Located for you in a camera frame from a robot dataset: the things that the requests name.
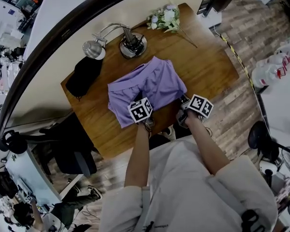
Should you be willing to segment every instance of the black headphones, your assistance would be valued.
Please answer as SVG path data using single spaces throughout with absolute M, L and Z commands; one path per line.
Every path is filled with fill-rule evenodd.
M 19 132 L 15 132 L 14 130 L 5 132 L 0 138 L 0 150 L 4 152 L 10 150 L 15 154 L 22 154 L 27 150 L 27 147 L 27 141 L 21 137 Z

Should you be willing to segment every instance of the desk lamp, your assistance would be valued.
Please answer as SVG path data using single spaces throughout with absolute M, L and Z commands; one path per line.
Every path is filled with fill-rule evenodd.
M 110 31 L 108 31 L 104 36 L 101 36 L 101 33 L 107 28 L 113 27 Z M 119 49 L 121 54 L 125 58 L 133 58 L 136 56 L 140 56 L 147 47 L 147 40 L 144 35 L 139 33 L 132 33 L 131 28 L 122 23 L 111 23 L 108 26 L 104 27 L 98 34 L 93 33 L 92 36 L 95 38 L 93 41 L 87 41 L 83 44 L 83 51 L 85 55 L 89 58 L 94 59 L 103 59 L 105 57 L 105 45 L 106 45 L 106 36 L 118 29 L 123 28 L 124 37 L 120 41 Z

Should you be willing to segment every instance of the purple flower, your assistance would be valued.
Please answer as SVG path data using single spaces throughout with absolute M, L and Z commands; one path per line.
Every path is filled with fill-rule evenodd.
M 168 10 L 173 10 L 173 9 L 176 8 L 176 6 L 173 5 L 173 4 L 170 4 L 170 5 L 166 6 L 166 8 L 167 8 Z
M 151 22 L 156 23 L 158 21 L 158 17 L 155 15 L 151 18 Z

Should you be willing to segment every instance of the black curved frame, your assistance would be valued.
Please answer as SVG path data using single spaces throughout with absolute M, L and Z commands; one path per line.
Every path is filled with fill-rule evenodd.
M 59 21 L 30 54 L 16 76 L 0 112 L 0 137 L 21 95 L 52 54 L 86 23 L 123 0 L 86 0 Z

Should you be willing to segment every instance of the beige wall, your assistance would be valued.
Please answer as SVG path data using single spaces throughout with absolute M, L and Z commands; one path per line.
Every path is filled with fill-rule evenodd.
M 19 100 L 12 114 L 12 120 L 17 117 L 16 124 L 19 124 L 60 114 L 65 115 L 71 106 L 60 83 L 85 56 L 82 45 L 92 39 L 91 34 L 99 32 L 104 26 L 113 22 L 122 22 L 133 27 L 144 21 L 151 10 L 169 2 L 176 4 L 185 2 L 197 11 L 202 0 L 124 0 L 108 9 L 78 30 L 44 64 Z M 116 30 L 107 38 L 110 41 L 121 33 L 121 30 Z

